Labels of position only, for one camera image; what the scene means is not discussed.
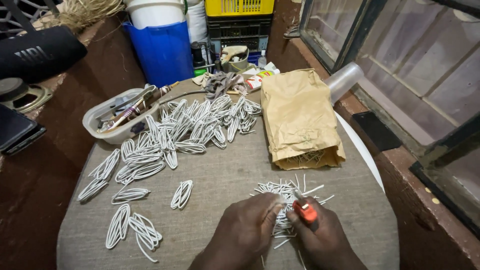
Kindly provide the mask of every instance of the blue plastic bucket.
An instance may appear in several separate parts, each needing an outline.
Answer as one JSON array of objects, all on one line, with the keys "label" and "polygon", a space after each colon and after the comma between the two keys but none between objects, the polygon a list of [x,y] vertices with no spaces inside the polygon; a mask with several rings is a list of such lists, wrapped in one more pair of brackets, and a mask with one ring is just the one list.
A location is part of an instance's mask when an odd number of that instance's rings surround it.
[{"label": "blue plastic bucket", "polygon": [[147,82],[157,87],[193,78],[193,59],[187,21],[135,28],[123,23],[144,70]]}]

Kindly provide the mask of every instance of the plastic cylinder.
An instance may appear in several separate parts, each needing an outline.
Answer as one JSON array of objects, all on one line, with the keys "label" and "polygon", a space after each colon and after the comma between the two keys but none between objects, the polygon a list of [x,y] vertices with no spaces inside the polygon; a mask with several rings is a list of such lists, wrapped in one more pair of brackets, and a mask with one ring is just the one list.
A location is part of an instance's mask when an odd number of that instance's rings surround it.
[{"label": "plastic cylinder", "polygon": [[363,70],[351,62],[333,73],[324,83],[330,88],[332,104],[335,104],[354,84],[363,77]]}]

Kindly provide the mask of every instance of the hand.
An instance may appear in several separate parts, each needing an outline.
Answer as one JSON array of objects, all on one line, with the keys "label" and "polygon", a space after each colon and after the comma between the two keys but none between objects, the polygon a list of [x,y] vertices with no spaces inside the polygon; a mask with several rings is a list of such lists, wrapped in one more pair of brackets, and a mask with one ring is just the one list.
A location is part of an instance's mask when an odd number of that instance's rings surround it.
[{"label": "hand", "polygon": [[367,269],[353,252],[335,212],[324,208],[312,197],[305,200],[317,212],[318,229],[312,232],[294,211],[287,212],[287,218],[317,267],[329,270]]},{"label": "hand", "polygon": [[262,193],[231,204],[207,245],[189,269],[243,269],[265,253],[270,245],[276,215],[283,198]]}]

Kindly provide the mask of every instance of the plastic bottle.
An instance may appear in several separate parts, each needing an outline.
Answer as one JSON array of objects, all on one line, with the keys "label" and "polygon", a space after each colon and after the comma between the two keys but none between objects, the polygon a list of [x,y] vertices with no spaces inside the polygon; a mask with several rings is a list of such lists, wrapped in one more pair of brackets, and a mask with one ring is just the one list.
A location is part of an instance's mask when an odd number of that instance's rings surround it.
[{"label": "plastic bottle", "polygon": [[262,56],[258,59],[258,67],[263,68],[267,65],[267,58],[265,57],[265,50],[262,50]]},{"label": "plastic bottle", "polygon": [[245,85],[247,88],[250,89],[250,91],[257,90],[262,86],[262,79],[267,76],[272,76],[275,74],[279,74],[280,70],[275,69],[274,71],[262,71],[258,73],[257,75],[254,75],[248,79],[245,80]]}]

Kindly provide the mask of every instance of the black speaker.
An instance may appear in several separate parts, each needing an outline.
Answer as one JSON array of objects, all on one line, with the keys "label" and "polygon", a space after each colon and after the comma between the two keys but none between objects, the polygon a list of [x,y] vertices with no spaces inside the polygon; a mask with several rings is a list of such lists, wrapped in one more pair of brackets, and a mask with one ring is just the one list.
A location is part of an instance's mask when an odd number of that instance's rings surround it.
[{"label": "black speaker", "polygon": [[60,74],[85,57],[87,48],[66,26],[0,40],[0,79],[34,84]]}]

